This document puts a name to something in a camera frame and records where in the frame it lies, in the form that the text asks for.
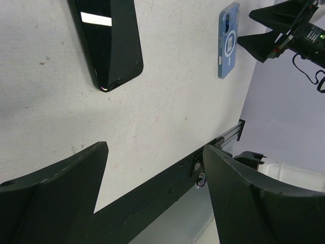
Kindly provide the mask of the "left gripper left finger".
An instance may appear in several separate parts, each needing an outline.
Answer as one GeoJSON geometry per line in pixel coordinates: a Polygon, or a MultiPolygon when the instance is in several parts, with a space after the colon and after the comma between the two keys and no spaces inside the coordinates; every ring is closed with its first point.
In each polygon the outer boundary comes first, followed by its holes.
{"type": "Polygon", "coordinates": [[[86,243],[108,153],[97,142],[1,183],[1,243],[86,243]]]}

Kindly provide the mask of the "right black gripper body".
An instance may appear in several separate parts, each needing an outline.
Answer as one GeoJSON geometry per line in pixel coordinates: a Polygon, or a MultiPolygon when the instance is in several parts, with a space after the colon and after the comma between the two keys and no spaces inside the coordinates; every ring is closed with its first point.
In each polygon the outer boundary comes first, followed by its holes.
{"type": "Polygon", "coordinates": [[[319,1],[312,1],[312,14],[287,33],[280,33],[275,40],[282,53],[289,49],[302,58],[324,68],[324,29],[311,23],[311,18],[320,9],[319,1]]]}

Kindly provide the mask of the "blue phone case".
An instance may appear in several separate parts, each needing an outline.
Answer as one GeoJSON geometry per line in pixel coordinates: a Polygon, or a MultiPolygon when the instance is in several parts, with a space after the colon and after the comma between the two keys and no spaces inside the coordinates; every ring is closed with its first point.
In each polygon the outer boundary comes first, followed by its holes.
{"type": "Polygon", "coordinates": [[[218,20],[218,78],[224,79],[235,67],[240,4],[224,8],[218,20]]]}

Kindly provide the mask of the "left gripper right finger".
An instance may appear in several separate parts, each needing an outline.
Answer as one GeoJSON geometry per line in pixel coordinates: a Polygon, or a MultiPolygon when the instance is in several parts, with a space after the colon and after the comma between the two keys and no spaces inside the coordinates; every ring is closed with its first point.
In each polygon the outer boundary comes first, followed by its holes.
{"type": "Polygon", "coordinates": [[[324,193],[273,179],[212,145],[203,161],[220,243],[324,243],[324,193]]]}

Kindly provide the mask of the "black smartphone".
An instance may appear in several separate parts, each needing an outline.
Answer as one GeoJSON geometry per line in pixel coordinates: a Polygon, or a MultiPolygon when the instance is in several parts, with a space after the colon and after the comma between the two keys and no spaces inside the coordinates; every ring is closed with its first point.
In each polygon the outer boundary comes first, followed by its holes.
{"type": "Polygon", "coordinates": [[[134,1],[69,1],[93,83],[110,92],[144,68],[134,1]]]}

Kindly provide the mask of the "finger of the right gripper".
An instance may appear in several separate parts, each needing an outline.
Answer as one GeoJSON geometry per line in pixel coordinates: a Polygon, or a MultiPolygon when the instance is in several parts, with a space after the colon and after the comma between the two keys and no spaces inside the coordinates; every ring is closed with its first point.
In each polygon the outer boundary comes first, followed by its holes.
{"type": "Polygon", "coordinates": [[[284,1],[273,6],[252,10],[249,17],[280,33],[287,33],[311,17],[312,1],[284,1]]]}
{"type": "Polygon", "coordinates": [[[275,43],[279,35],[279,32],[272,30],[264,34],[238,37],[237,43],[257,61],[264,63],[267,59],[278,57],[282,53],[279,45],[275,43]]]}

